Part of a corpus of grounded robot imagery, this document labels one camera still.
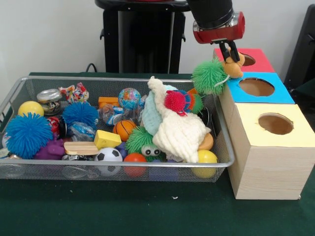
round hole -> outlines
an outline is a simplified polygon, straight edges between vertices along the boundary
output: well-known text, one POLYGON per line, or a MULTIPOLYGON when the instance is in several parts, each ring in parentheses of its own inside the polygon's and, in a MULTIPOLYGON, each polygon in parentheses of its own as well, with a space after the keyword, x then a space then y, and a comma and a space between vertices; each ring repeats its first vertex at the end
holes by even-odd
POLYGON ((256 60, 251 57, 250 55, 244 54, 242 53, 245 57, 245 62, 243 64, 243 66, 249 66, 249 65, 254 65, 256 63, 256 60))
POLYGON ((265 130, 273 134, 288 134, 293 129, 292 121, 277 113, 262 114, 258 119, 258 123, 265 130))
POLYGON ((256 97, 270 96, 275 91, 271 83, 258 78, 246 78, 239 84, 245 93, 256 97))

orange block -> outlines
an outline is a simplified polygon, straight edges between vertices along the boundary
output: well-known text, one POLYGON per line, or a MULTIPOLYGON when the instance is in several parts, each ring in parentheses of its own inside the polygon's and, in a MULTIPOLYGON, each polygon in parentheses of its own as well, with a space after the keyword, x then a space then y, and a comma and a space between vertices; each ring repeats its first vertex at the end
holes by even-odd
POLYGON ((192 88, 191 90, 189 90, 188 93, 198 94, 198 92, 197 92, 197 90, 195 88, 192 88))
POLYGON ((117 106, 118 98, 117 97, 99 97, 98 98, 98 106, 101 107, 104 106, 105 103, 112 104, 113 106, 117 106))

stacked wooden boxes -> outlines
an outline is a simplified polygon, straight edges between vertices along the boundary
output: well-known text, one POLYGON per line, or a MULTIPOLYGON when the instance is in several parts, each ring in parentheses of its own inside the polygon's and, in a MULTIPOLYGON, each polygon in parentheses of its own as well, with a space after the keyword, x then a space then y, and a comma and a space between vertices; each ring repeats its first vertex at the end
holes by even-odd
MULTIPOLYGON (((263 52, 239 52, 255 63, 220 96, 236 155, 228 170, 235 197, 298 199, 315 163, 315 133, 263 52)), ((222 60, 219 49, 214 56, 222 60)))

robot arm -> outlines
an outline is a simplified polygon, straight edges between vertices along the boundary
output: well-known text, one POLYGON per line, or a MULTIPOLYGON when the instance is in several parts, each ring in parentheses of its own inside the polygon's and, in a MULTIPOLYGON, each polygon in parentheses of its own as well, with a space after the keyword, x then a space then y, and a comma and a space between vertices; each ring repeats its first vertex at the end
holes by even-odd
POLYGON ((193 34, 198 43, 217 43, 224 60, 232 57, 235 62, 240 60, 235 39, 243 37, 245 18, 242 12, 234 12, 232 0, 187 0, 192 15, 193 34))

blue box lid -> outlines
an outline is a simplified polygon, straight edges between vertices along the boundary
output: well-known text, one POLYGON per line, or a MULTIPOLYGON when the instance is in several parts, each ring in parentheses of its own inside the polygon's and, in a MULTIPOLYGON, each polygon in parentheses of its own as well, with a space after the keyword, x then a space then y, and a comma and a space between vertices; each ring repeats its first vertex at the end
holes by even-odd
POLYGON ((234 102, 295 104, 276 73, 245 72, 242 78, 226 84, 234 102))

